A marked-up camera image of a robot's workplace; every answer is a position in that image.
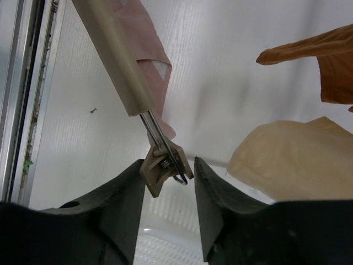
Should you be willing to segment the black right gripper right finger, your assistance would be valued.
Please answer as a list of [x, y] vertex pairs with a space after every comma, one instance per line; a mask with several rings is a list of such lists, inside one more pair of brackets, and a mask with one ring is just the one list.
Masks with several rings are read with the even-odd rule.
[[351, 264], [352, 201], [265, 204], [194, 162], [204, 261], [209, 264]]

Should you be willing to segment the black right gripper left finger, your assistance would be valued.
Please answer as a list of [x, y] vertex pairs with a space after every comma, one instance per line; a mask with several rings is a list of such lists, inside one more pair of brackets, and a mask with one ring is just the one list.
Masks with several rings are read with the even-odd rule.
[[1, 203], [1, 263], [133, 264], [145, 193], [142, 162], [59, 208]]

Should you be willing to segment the pink underwear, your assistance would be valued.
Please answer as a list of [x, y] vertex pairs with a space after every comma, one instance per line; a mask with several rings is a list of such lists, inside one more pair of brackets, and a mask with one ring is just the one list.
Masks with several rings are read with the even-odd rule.
[[110, 1], [137, 64], [156, 102], [153, 115], [168, 139], [176, 136], [174, 129], [162, 119], [172, 64], [157, 35], [151, 17], [141, 1]]

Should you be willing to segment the beige clip hanger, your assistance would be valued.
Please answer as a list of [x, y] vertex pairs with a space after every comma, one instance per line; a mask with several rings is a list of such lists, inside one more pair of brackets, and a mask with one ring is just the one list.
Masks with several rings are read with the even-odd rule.
[[183, 149], [170, 141], [159, 126], [156, 102], [133, 56], [126, 35], [107, 1], [73, 1], [94, 47], [129, 116], [140, 116], [151, 148], [140, 174], [152, 197], [159, 196], [164, 182], [173, 177], [186, 185], [193, 178]]

